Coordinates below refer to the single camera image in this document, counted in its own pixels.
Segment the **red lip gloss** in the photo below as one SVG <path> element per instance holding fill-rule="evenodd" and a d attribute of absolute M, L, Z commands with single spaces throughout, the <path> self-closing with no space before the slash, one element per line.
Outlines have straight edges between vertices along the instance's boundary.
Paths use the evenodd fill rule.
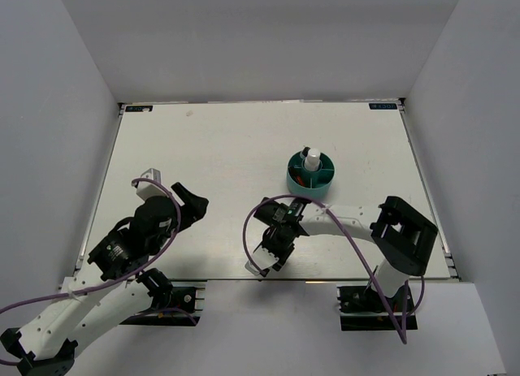
<path fill-rule="evenodd" d="M 304 187 L 306 186 L 305 183 L 304 183 L 304 181 L 303 181 L 303 179 L 302 179 L 302 177 L 300 177 L 299 175 L 294 175 L 293 178 L 294 178 L 295 182 L 296 182 L 298 185 L 300 185 L 301 187 L 304 188 Z"/>

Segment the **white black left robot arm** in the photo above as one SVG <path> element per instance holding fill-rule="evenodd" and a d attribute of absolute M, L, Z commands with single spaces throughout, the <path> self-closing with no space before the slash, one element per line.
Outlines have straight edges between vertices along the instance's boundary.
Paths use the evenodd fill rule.
<path fill-rule="evenodd" d="M 151 265 L 182 231 L 206 215 L 209 201 L 180 183 L 170 188 L 144 177 L 132 182 L 142 199 L 89 252 L 68 287 L 45 296 L 31 322 L 6 329 L 2 346 L 22 375 L 64 375 L 93 341 L 128 318 L 178 313 L 171 280 Z"/>

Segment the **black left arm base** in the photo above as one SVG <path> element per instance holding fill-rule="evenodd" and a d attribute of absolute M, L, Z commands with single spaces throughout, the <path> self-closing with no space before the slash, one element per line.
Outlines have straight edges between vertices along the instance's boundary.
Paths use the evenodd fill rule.
<path fill-rule="evenodd" d="M 125 319 L 121 325 L 195 327 L 198 324 L 204 308 L 205 281 L 168 279 L 155 268 L 138 274 L 135 281 L 145 286 L 151 305 Z"/>

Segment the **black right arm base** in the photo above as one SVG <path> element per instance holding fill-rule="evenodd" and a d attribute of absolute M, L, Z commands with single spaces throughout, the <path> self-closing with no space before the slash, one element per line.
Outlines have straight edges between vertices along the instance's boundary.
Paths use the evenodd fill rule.
<path fill-rule="evenodd" d="M 366 285 L 343 285 L 336 288 L 340 310 L 340 328 L 342 331 L 393 331 L 395 329 L 379 294 Z M 386 297 L 397 323 L 401 326 L 401 317 L 406 311 L 406 330 L 418 329 L 415 316 L 416 306 L 411 289 L 408 288 L 404 303 L 402 286 L 394 297 Z"/>

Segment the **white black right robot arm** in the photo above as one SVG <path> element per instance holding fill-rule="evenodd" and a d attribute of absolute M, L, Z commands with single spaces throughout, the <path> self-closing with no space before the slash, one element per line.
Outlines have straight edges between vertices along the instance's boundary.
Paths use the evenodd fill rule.
<path fill-rule="evenodd" d="M 371 271 L 368 303 L 384 310 L 412 277 L 423 277 L 436 242 L 438 227 L 400 197 L 389 196 L 376 206 L 326 205 L 291 195 L 263 198 L 251 217 L 266 225 L 260 244 L 246 253 L 246 270 L 265 277 L 280 270 L 299 237 L 345 236 L 354 250 L 357 240 L 374 244 L 383 260 Z"/>

